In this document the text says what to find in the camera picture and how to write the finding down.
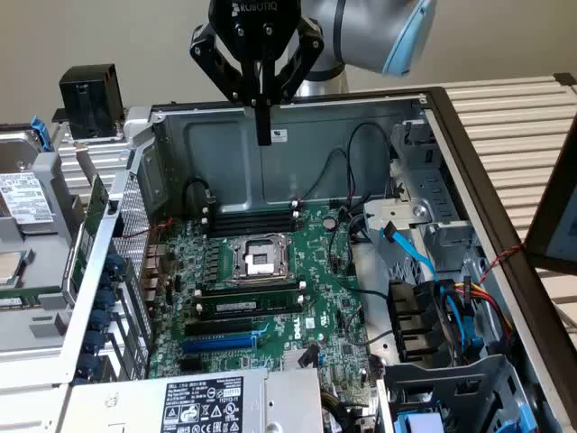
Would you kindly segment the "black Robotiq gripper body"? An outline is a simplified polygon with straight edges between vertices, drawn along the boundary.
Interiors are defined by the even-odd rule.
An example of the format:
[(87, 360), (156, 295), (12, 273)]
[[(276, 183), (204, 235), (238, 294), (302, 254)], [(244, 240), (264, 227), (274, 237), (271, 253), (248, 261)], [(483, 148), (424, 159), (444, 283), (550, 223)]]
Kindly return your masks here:
[(301, 18), (301, 3), (286, 0), (212, 1), (208, 19), (234, 59), (276, 61)]

